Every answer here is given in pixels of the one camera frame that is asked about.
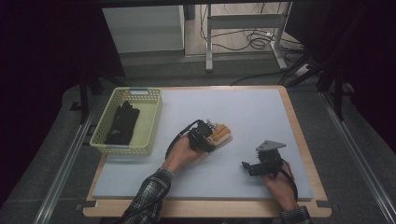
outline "white panel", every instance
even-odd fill
[[[183,49],[180,8],[103,8],[118,53]]]
[[[151,156],[109,155],[93,196],[134,196],[143,180],[162,165],[175,136],[197,119],[226,124],[233,140],[200,163],[180,170],[169,198],[270,198],[262,180],[250,177],[241,165],[241,161],[259,162],[255,149],[266,139],[287,144],[279,153],[290,162],[300,199],[313,198],[278,90],[163,91],[163,110]]]

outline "hand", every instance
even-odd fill
[[[284,162],[282,169],[292,176],[288,162]],[[282,174],[278,173],[276,178],[271,179],[268,175],[263,175],[265,186],[268,188],[274,199],[280,204],[283,211],[289,211],[299,208],[294,199],[294,192],[289,180]]]
[[[189,137],[187,135],[182,135],[171,149],[168,157],[163,163],[162,168],[165,168],[168,171],[175,173],[178,168],[189,162],[195,161],[203,153],[204,152],[199,149],[193,150],[190,147]]]

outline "person's right hand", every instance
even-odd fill
[[[289,163],[287,164],[286,161],[283,163],[282,169],[292,176]],[[262,179],[273,198],[282,207],[283,211],[290,211],[299,208],[299,205],[294,199],[294,192],[290,182],[282,173],[279,172],[274,179],[271,179],[268,175],[263,175]]]

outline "wall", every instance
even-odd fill
[[[182,6],[104,8],[118,53],[184,49]]]

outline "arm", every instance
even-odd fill
[[[282,169],[292,176],[288,163],[284,162]],[[282,208],[282,212],[280,213],[282,223],[313,223],[306,207],[300,207],[294,200],[294,192],[290,182],[282,173],[279,173],[274,179],[271,179],[267,175],[262,176],[262,179],[265,186]]]
[[[199,158],[202,153],[201,150],[192,150],[190,148],[189,138],[186,135],[181,136],[170,151],[169,156],[163,162],[161,168],[154,175],[149,176],[143,181],[136,197],[124,212],[123,217],[137,211],[137,209],[148,203],[154,203],[122,223],[146,224],[159,222],[160,210],[163,207],[163,198],[171,187],[174,174],[180,167]]]

